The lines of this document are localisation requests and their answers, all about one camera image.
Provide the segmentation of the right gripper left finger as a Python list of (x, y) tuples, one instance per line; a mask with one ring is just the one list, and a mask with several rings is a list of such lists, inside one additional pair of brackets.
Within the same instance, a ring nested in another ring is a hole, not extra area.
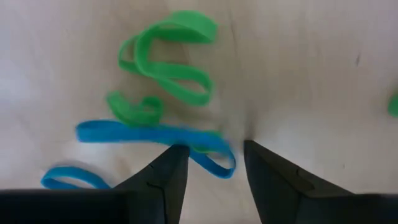
[(189, 150), (170, 146), (114, 189), (123, 193), (124, 223), (180, 222), (187, 186)]

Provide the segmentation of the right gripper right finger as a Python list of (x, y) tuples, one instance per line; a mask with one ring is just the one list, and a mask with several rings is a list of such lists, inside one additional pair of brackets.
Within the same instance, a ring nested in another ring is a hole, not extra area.
[(244, 164), (262, 223), (295, 223), (305, 197), (353, 195), (253, 140), (244, 141)]

